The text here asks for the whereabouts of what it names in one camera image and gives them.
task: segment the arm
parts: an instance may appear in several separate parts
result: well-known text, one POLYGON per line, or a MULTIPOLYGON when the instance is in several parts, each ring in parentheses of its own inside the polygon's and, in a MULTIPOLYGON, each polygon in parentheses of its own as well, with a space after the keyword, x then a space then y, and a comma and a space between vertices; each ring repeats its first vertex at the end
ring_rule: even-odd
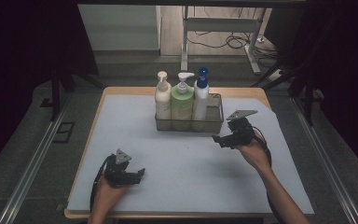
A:
POLYGON ((267 155, 260 144, 253 140, 248 146, 236 146, 236 148, 260 174, 268 196, 284 222, 310 223, 270 168, 267 155))
POLYGON ((120 189, 112 188, 107 180, 102 175, 98 181, 97 193, 94 198, 94 205, 92 212, 89 215, 89 224, 102 224, 109 213, 109 210, 114 207, 121 196, 124 194, 129 186, 123 186, 120 189))

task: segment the table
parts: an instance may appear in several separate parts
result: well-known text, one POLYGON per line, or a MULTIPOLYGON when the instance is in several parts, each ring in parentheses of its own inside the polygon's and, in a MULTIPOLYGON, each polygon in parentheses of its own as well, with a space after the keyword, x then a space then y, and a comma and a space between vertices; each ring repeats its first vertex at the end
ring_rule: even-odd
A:
MULTIPOLYGON (((141 184, 130 189, 110 217, 255 217, 270 213, 261 179, 236 154, 238 151, 220 148, 213 142, 210 133, 156 130, 153 119, 154 91, 153 87, 104 90, 65 216, 83 218, 89 215, 88 200, 93 177, 106 153, 112 150, 116 152, 118 145, 133 157, 133 164, 130 163, 129 168, 145 167, 146 173, 141 184), (128 109, 130 107, 125 105, 142 106, 139 111, 143 113, 133 114, 128 109), (129 118, 131 122, 120 122, 129 118)), ((264 91, 258 88, 210 88, 210 92, 222 95, 224 109, 225 106, 227 110, 243 109, 250 105, 259 111, 248 119, 261 129, 270 144, 276 146, 276 150, 272 150, 272 157, 276 161, 273 168, 277 176, 282 178, 300 208, 306 214, 313 214, 264 91)), ((224 124, 220 135, 229 133, 227 124, 224 124)))
POLYGON ((181 70, 187 71, 187 32, 235 32, 235 33, 252 33, 249 46, 245 46, 246 56, 252 66, 255 75, 260 75, 260 68, 254 56, 255 41, 260 32, 264 20, 266 8, 263 7, 257 19, 240 19, 240 18, 189 18, 188 6, 185 7, 183 17, 183 43, 181 55, 181 70))

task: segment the white pump bottle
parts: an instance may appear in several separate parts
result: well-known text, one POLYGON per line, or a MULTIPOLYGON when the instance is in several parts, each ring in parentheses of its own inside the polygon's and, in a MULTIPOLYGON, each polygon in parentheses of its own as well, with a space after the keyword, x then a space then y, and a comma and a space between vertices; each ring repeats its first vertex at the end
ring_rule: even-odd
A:
POLYGON ((158 85, 155 92, 156 119, 171 119, 171 84, 167 73, 158 72, 158 85))
POLYGON ((204 122, 206 120, 206 112, 208 107, 208 95, 209 95, 209 85, 208 85, 208 68, 201 67, 199 70, 199 77, 194 83, 194 105, 193 105, 193 115, 192 119, 195 120, 191 123, 193 129, 197 132, 203 130, 204 122))

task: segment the human hand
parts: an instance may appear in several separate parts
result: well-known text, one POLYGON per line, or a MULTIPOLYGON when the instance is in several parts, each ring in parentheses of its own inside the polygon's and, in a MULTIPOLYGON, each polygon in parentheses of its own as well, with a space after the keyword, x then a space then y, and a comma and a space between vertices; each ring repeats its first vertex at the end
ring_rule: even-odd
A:
POLYGON ((89 215, 89 224, 103 223, 109 210, 116 205, 129 187, 130 186, 122 186, 119 189, 115 189, 110 186, 107 179, 102 175, 98 180, 94 205, 92 207, 92 212, 89 215))
MULTIPOLYGON (((264 138, 260 133, 255 132, 255 135, 265 142, 264 138)), ((263 147, 255 139, 252 139, 251 143, 247 146, 235 146, 240 151, 242 156, 251 164, 257 172, 265 171, 270 169, 269 159, 264 151, 263 147)))

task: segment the white tabletop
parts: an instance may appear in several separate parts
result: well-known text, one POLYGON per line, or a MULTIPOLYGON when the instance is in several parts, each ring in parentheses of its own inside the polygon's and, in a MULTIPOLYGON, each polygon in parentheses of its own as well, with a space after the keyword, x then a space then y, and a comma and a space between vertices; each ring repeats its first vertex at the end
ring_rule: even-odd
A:
MULTIPOLYGON (((313 214, 275 114, 256 99, 223 98, 227 117, 237 109, 256 109, 248 120, 268 141, 273 169, 305 214, 313 214)), ((92 181, 104 159, 120 148, 132 157, 127 172, 145 168, 115 212, 271 213, 266 190, 237 150, 221 148, 210 133, 157 131, 153 96, 106 95, 67 206, 89 211, 92 181)), ((219 135, 230 134, 227 122, 219 135)))

